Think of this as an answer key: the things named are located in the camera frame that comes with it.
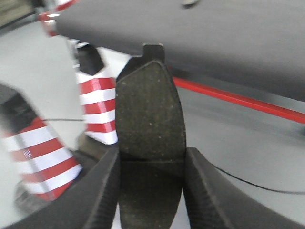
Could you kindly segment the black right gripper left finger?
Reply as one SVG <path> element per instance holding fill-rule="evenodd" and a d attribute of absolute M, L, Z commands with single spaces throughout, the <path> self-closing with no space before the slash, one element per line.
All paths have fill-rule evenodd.
<path fill-rule="evenodd" d="M 110 147 L 97 159 L 81 151 L 75 156 L 84 171 L 58 199 L 8 226 L 10 229 L 110 229 L 120 189 L 120 156 Z"/>

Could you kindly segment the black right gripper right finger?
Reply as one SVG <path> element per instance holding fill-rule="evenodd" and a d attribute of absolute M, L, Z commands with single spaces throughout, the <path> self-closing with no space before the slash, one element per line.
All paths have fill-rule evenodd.
<path fill-rule="evenodd" d="M 183 188 L 193 229 L 303 229 L 229 182 L 197 148 L 186 149 Z"/>

